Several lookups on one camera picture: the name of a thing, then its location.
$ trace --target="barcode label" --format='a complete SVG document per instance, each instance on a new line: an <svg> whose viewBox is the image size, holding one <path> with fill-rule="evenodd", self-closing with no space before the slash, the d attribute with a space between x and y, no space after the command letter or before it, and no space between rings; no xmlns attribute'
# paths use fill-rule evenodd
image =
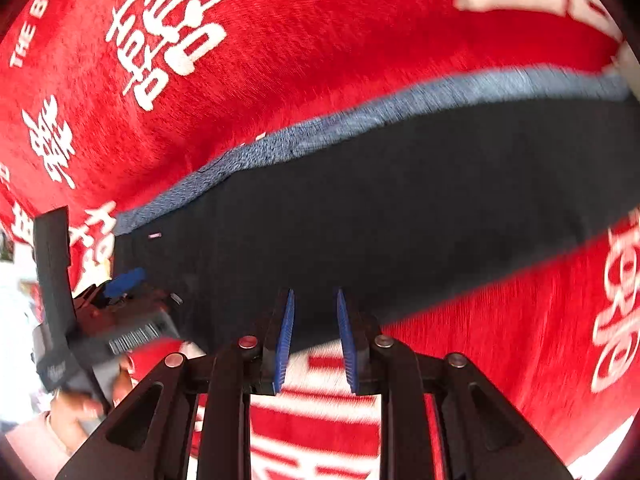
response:
<svg viewBox="0 0 640 480"><path fill-rule="evenodd" d="M129 333L118 336L109 341L109 348L114 355L122 354L128 350L133 350L143 344L158 339L160 333L153 323L136 328Z"/></svg>

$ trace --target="fleece blanket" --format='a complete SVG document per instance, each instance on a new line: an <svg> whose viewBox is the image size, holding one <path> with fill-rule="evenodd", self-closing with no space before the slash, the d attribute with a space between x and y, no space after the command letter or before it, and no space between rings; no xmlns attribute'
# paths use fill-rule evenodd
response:
<svg viewBox="0 0 640 480"><path fill-rule="evenodd" d="M598 0L31 0L0 44L0 221L32 243L33 217L68 205L81 290L110 275L120 216L231 149L450 76L600 78L622 39ZM636 211L387 331L469 354L572 462L638 406L639 239ZM338 377L337 348L311 349L255 401L256 478L375 477L377 401Z"/></svg>

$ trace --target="blue gripper pad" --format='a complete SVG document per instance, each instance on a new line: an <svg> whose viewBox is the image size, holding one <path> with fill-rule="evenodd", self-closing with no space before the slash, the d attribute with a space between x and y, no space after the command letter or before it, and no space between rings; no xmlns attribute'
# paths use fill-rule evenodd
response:
<svg viewBox="0 0 640 480"><path fill-rule="evenodd" d="M347 382L351 387L351 392L357 393L358 369L356 365L356 345L353 340L351 323L349 323L349 313L347 312L347 303L344 299L342 289L338 290L337 307L338 329L340 331L340 341L342 343L342 354L344 355L344 370L347 375Z"/></svg>
<svg viewBox="0 0 640 480"><path fill-rule="evenodd" d="M287 296L287 306L284 309L282 317L282 325L280 327L280 336L278 337L278 346L276 347L276 366L273 374L273 391L280 393L284 384L285 373L287 372L287 363L289 362L289 347L291 345L291 333L293 332L293 315L296 309L296 300L293 290L289 289Z"/></svg>
<svg viewBox="0 0 640 480"><path fill-rule="evenodd" d="M104 287L104 295L107 298L119 298L128 290L131 290L140 282L145 280L145 269L137 267L136 269L125 272L113 278Z"/></svg>

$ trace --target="metal screw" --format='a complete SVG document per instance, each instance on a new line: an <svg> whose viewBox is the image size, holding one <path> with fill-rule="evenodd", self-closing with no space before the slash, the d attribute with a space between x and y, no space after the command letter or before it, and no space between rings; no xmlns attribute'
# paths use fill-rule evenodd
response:
<svg viewBox="0 0 640 480"><path fill-rule="evenodd" d="M258 345L258 338L255 335L245 335L238 340L238 346L248 350Z"/></svg>
<svg viewBox="0 0 640 480"><path fill-rule="evenodd" d="M374 341L380 348L391 348L394 344L394 339L384 334L377 335Z"/></svg>
<svg viewBox="0 0 640 480"><path fill-rule="evenodd" d="M454 368L464 368L468 362L462 354L449 354L447 361Z"/></svg>
<svg viewBox="0 0 640 480"><path fill-rule="evenodd" d="M184 361L184 357L182 354L169 354L164 358L164 364L166 364L169 368L176 368L182 364Z"/></svg>

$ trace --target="red fabric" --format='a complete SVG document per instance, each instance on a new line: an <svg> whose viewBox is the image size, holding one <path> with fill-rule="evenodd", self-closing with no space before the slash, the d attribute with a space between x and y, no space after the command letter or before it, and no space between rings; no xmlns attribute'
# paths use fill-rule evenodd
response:
<svg viewBox="0 0 640 480"><path fill-rule="evenodd" d="M223 0L205 11L204 23L219 23L226 38L188 76L154 58L170 81L145 112L133 90L122 95L129 73L118 62L116 38L105 42L112 9L125 0L46 1L40 18L30 14L32 5L25 8L0 49L0 77L11 89L0 98L0 126L15 139L2 158L22 199L38 212L69 205L73 225L88 206L115 200L118 212L146 203L263 132L418 81L528 64L597 72L617 49L569 15L467 12L454 0ZM183 2L166 22L175 25L185 8ZM138 0L126 15L145 32L143 9ZM10 67L25 23L28 35L36 27L33 38L22 66ZM146 37L157 44L157 36ZM51 95L58 122L67 121L73 135L76 154L63 168L73 190L64 178L48 178L22 116L24 110L36 121Z"/></svg>
<svg viewBox="0 0 640 480"><path fill-rule="evenodd" d="M135 15L132 31L141 31L150 50L159 37L143 26L142 13L156 1L145 7L136 0L122 18ZM187 5L208 1L180 2L164 25L178 25ZM186 75L169 67L165 45L152 66L168 83L145 111L133 88L123 95L130 74L118 60L117 35L106 41L125 0L32 0L0 44L7 89L0 94L0 163L11 176L10 188L0 186L0 221L15 222L18 202L28 241L29 218L68 205L75 229L70 280L80 286L98 264L108 270L119 211L264 132L452 73L530 64L597 73L617 51L619 35L585 18L580 3L593 0L545 0L544 8L537 0L500 1L496 10L481 0L222 0L204 11L203 23L219 24L226 36L214 27L219 44ZM137 66L143 56L141 50L134 58ZM36 152L46 150L37 135L32 142L28 124L44 138L60 136L60 167L44 167ZM637 223L626 222L625 230L638 232ZM466 352L570 462L638 406L637 245L627 240L621 253L602 237L387 331L426 353ZM622 267L617 285L616 273L607 275L610 297L603 286L608 254L611 269ZM137 352L136 376L178 346ZM609 357L596 384L617 381L594 390L603 352ZM350 400L338 363L334 347L296 356L285 393L255 400L254 469L261 478L361 478L372 471L376 404Z"/></svg>

